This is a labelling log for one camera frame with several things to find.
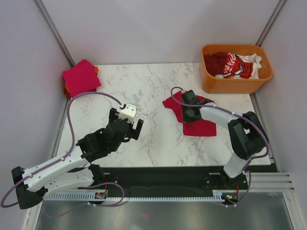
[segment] marble table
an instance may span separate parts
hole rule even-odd
[[[254,111],[248,94],[206,94],[201,89],[197,63],[98,66],[102,86],[122,103],[137,105],[137,119],[144,120],[139,140],[121,144],[117,152],[94,163],[103,167],[210,166],[224,165],[231,156],[231,143],[226,129],[217,126],[216,137],[188,137],[182,133],[172,110],[162,101],[170,96],[173,86],[193,89],[197,95],[210,98],[221,107],[235,112]],[[76,140],[105,127],[111,107],[118,104],[100,95],[87,95],[71,106],[71,119]],[[58,154],[69,149],[71,134],[67,119]],[[252,164],[268,165],[269,157]]]

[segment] red cloth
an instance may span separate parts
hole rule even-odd
[[[181,91],[174,94],[174,97],[183,102],[181,99]],[[197,96],[201,101],[204,100],[204,97]],[[163,101],[163,105],[165,108],[172,109],[176,115],[177,121],[183,123],[182,118],[182,108],[181,105],[174,101],[172,97],[167,98]],[[185,136],[193,136],[193,137],[215,137],[216,136],[216,124],[211,121],[206,121],[203,119],[191,122],[191,123],[183,123],[183,134]]]
[[[253,63],[243,62],[243,60],[234,53],[228,53],[227,63],[224,66],[224,78],[239,76],[244,79],[251,77],[253,72]]]
[[[218,52],[211,55],[204,55],[206,69],[209,74],[215,76],[216,74],[224,74],[224,65],[227,63],[227,54]]]
[[[101,86],[93,65],[86,59],[80,61],[72,69],[64,71],[63,78],[71,97]]]

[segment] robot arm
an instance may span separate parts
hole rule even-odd
[[[117,151],[122,142],[128,142],[131,138],[137,140],[143,121],[139,120],[136,128],[133,128],[136,112],[137,107],[130,103],[123,105],[120,112],[112,108],[108,125],[80,139],[66,158],[64,156],[67,153],[63,153],[29,169],[14,168],[12,176],[15,184],[30,176],[16,188],[20,209],[33,207],[44,197],[54,193],[105,182],[99,165],[91,164],[77,172],[69,171]],[[32,175],[33,172],[56,161],[59,162]]]
[[[213,106],[213,108],[212,106],[182,106],[183,122],[193,122],[198,119],[204,119],[214,122],[229,131],[231,145],[234,152],[232,153],[228,163],[224,166],[224,171],[222,172],[226,181],[239,176],[250,159],[265,147],[264,140],[249,123],[241,118],[237,118],[221,110],[215,109],[215,104],[212,101],[200,101],[192,90],[183,93],[181,99],[185,104],[205,104]],[[262,131],[266,139],[268,139],[254,112],[247,112],[239,115],[252,121]]]

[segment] plastic tub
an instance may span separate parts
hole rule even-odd
[[[207,72],[204,55],[212,55],[217,52],[233,52],[238,55],[252,55],[256,53],[261,56],[259,69],[259,79],[225,79],[216,78]],[[206,93],[253,93],[264,82],[270,80],[273,76],[273,69],[269,59],[258,46],[254,45],[207,45],[204,46],[201,52],[200,76],[202,89]]]

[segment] purple cable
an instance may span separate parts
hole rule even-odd
[[[240,203],[245,199],[245,197],[248,195],[248,192],[249,192],[249,190],[250,190],[250,185],[251,185],[251,172],[250,172],[250,171],[246,171],[246,173],[248,173],[248,176],[249,176],[249,179],[248,179],[248,188],[247,188],[247,190],[246,190],[244,196],[242,197],[242,199],[239,200],[239,201],[236,203],[236,205],[240,204]]]
[[[83,93],[80,93],[80,94],[76,95],[75,97],[73,97],[73,98],[68,102],[68,106],[67,106],[67,120],[68,120],[69,127],[70,127],[70,129],[71,129],[72,143],[71,143],[71,148],[70,148],[70,149],[68,150],[68,152],[64,155],[64,158],[67,158],[67,157],[69,156],[69,154],[72,152],[72,150],[73,150],[73,148],[74,148],[74,146],[75,146],[75,134],[74,134],[74,132],[73,132],[73,128],[72,128],[72,124],[71,124],[71,115],[70,115],[71,103],[72,103],[75,99],[77,99],[78,97],[81,97],[81,96],[84,96],[84,95],[89,95],[89,94],[97,94],[97,95],[103,95],[103,96],[109,97],[109,98],[113,99],[114,101],[116,101],[119,105],[121,105],[121,102],[120,102],[118,99],[116,99],[115,97],[113,97],[113,96],[111,96],[111,95],[109,95],[109,94],[107,94],[107,93],[104,93],[104,92],[83,92]],[[37,174],[37,173],[43,171],[44,169],[49,168],[49,167],[55,165],[56,163],[58,163],[58,162],[60,162],[60,161],[61,161],[61,159],[58,159],[57,161],[54,161],[54,162],[52,162],[52,163],[50,163],[50,164],[48,164],[48,165],[46,165],[46,166],[44,166],[44,167],[42,167],[42,168],[36,170],[36,171],[34,171],[34,172],[32,173],[32,175],[35,175],[35,174]],[[21,179],[19,182],[17,182],[17,183],[16,183],[16,184],[15,184],[15,185],[4,195],[4,197],[3,197],[2,200],[1,200],[1,204],[0,204],[0,206],[1,206],[2,208],[12,207],[12,206],[15,206],[15,205],[18,204],[18,202],[16,202],[16,203],[13,203],[13,204],[10,204],[10,205],[5,205],[5,204],[4,204],[4,201],[5,201],[6,198],[9,196],[9,194],[10,194],[15,188],[17,188],[18,185],[20,185],[22,182],[24,182],[24,181],[27,180],[28,178],[30,178],[30,176],[26,176],[25,178]]]
[[[261,156],[251,157],[251,158],[249,159],[249,161],[246,163],[246,165],[244,166],[243,171],[248,167],[248,165],[250,164],[250,162],[251,162],[253,159],[263,158],[263,157],[266,157],[266,156],[269,154],[269,143],[268,143],[267,139],[265,138],[264,134],[262,133],[262,131],[261,131],[253,122],[251,122],[250,120],[248,120],[247,118],[245,118],[245,117],[243,117],[243,116],[240,116],[240,115],[238,115],[238,114],[232,113],[232,112],[230,112],[229,110],[223,109],[223,108],[218,107],[218,106],[215,106],[215,107],[214,107],[213,105],[205,105],[205,104],[204,104],[204,105],[200,105],[200,104],[185,104],[185,103],[182,103],[182,102],[178,101],[178,100],[174,97],[174,95],[173,95],[173,90],[174,90],[174,89],[180,89],[180,90],[182,90],[182,91],[184,91],[184,90],[183,90],[181,87],[178,87],[178,86],[175,86],[175,87],[173,87],[173,88],[171,89],[171,95],[172,95],[172,98],[174,99],[175,102],[177,102],[177,103],[179,103],[179,104],[181,104],[181,105],[184,105],[184,106],[188,106],[188,107],[207,107],[207,108],[215,108],[215,109],[221,110],[221,111],[223,111],[223,112],[225,112],[225,113],[227,113],[227,114],[230,114],[230,115],[233,115],[233,116],[235,116],[235,117],[241,118],[241,119],[243,119],[244,121],[250,123],[250,124],[254,127],[254,129],[260,134],[260,136],[262,137],[262,139],[263,139],[263,141],[264,141],[264,143],[265,143],[266,152],[265,152],[263,155],[261,155]]]
[[[119,206],[120,203],[121,203],[121,202],[123,201],[123,199],[125,198],[125,191],[124,191],[124,189],[122,188],[122,186],[120,186],[119,184],[113,183],[113,182],[106,182],[106,183],[97,184],[97,185],[93,185],[93,186],[88,186],[88,187],[84,187],[84,188],[96,188],[96,187],[100,187],[100,186],[103,186],[103,185],[106,185],[106,184],[115,185],[115,186],[117,186],[118,188],[120,188],[120,189],[121,189],[121,192],[122,192],[122,197],[121,197],[120,201],[118,201],[118,202],[116,202],[116,203],[114,203],[114,204],[111,204],[111,205],[98,205],[98,204],[96,204],[95,206],[100,206],[100,207],[115,207],[115,206]],[[64,213],[62,213],[62,214],[55,215],[55,216],[49,215],[49,214],[46,212],[46,209],[45,209],[45,208],[43,208],[43,212],[44,212],[44,214],[45,214],[48,218],[56,219],[56,218],[62,217],[62,216],[64,216],[64,215],[66,215],[67,213],[70,213],[70,212],[72,212],[72,211],[74,211],[74,210],[76,210],[76,209],[78,209],[78,208],[80,208],[80,207],[86,206],[86,205],[89,205],[89,203],[80,204],[80,205],[78,205],[78,206],[76,206],[76,207],[74,207],[74,208],[72,208],[72,209],[70,209],[70,210],[68,210],[68,211],[66,211],[66,212],[64,212]]]

